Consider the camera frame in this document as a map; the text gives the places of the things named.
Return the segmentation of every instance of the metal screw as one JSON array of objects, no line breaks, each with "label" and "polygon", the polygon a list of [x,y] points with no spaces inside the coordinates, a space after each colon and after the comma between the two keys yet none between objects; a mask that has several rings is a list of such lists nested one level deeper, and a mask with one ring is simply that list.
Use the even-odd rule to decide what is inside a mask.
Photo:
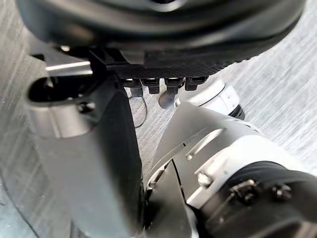
[{"label": "metal screw", "polygon": [[78,110],[80,113],[88,113],[96,108],[94,102],[82,102],[78,105]]},{"label": "metal screw", "polygon": [[206,175],[203,172],[200,172],[198,174],[198,183],[204,187],[204,188],[209,188],[209,186],[212,184],[212,178],[208,175]]},{"label": "metal screw", "polygon": [[69,47],[69,46],[61,46],[60,48],[61,48],[61,50],[64,51],[64,52],[70,51],[70,47]]},{"label": "metal screw", "polygon": [[292,189],[283,183],[276,184],[272,188],[272,192],[273,192],[274,198],[279,201],[287,201],[292,198],[292,193],[291,193]]}]

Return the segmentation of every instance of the gray metal surface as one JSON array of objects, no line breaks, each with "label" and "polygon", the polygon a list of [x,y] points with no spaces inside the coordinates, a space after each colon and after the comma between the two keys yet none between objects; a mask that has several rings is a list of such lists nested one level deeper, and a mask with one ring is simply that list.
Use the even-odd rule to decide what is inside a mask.
[{"label": "gray metal surface", "polygon": [[[218,77],[231,82],[254,123],[270,139],[317,175],[317,1],[310,0],[295,30],[279,45],[235,64]],[[22,24],[13,0],[0,0],[0,166],[14,200],[44,238],[66,238],[69,217],[39,164],[26,125],[21,96],[27,84],[45,75],[44,64],[26,56]],[[137,129],[144,172],[173,109],[159,108],[158,96],[145,94],[149,117]],[[136,121],[144,118],[141,99],[132,99]],[[0,238],[33,238],[0,190]]]}]

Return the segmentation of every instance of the black nut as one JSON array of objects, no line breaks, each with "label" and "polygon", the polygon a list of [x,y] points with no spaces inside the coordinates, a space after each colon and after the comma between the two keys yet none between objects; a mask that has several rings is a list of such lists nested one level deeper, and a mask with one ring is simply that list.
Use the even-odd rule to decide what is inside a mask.
[{"label": "black nut", "polygon": [[283,183],[276,184],[272,188],[272,193],[273,197],[278,201],[284,202],[292,198],[292,189]]}]

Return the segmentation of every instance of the cable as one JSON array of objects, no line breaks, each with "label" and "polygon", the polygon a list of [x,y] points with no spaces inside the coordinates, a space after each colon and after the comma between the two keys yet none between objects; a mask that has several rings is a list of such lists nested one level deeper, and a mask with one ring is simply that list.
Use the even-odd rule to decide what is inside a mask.
[{"label": "cable", "polygon": [[10,193],[9,193],[9,189],[6,185],[6,182],[4,180],[4,175],[2,173],[2,169],[0,168],[0,179],[2,182],[2,187],[3,190],[5,191],[8,199],[10,200],[11,204],[13,205],[14,209],[16,210],[16,212],[20,215],[21,219],[23,220],[23,222],[29,227],[29,229],[32,231],[32,233],[34,234],[34,236],[36,238],[40,238],[39,234],[36,232],[36,230],[33,228],[33,226],[29,223],[29,221],[26,219],[26,217],[24,216],[24,214],[21,212],[21,210],[17,207],[17,205],[15,204],[15,202],[13,201],[13,198],[11,197]]},{"label": "cable", "polygon": [[149,111],[148,111],[148,105],[147,105],[147,103],[146,103],[144,97],[142,97],[142,101],[143,101],[143,104],[144,104],[144,107],[145,107],[145,117],[144,117],[143,122],[142,122],[140,125],[134,127],[134,129],[138,129],[138,128],[140,128],[141,126],[143,126],[143,124],[145,123],[145,121],[146,121],[147,118],[148,118],[148,113],[149,113]]},{"label": "cable", "polygon": [[[90,52],[97,60],[99,60],[101,63],[103,63],[104,65],[107,66],[107,64],[106,64],[98,55],[96,55],[92,50],[89,50],[89,52]],[[140,125],[134,127],[134,129],[138,129],[138,128],[140,128],[141,126],[143,126],[143,124],[145,123],[145,121],[146,121],[147,118],[148,118],[148,105],[147,105],[147,103],[145,102],[144,97],[142,97],[142,101],[143,101],[144,107],[145,107],[145,117],[144,117],[143,122],[142,122]]]}]

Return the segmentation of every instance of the robotic arm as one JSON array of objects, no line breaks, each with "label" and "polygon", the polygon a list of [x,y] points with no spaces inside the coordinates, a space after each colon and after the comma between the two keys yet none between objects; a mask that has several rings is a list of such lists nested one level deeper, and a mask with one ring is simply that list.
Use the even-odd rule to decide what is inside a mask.
[{"label": "robotic arm", "polygon": [[[142,83],[155,93],[160,78],[186,78],[195,89],[229,58],[247,59],[276,44],[304,1],[17,3],[39,39],[89,63],[36,80],[25,102],[42,165],[78,234],[316,237],[316,178],[253,125],[206,107],[178,104],[143,182],[123,88],[132,78],[132,88],[140,92]],[[78,73],[83,66],[91,72]]]}]

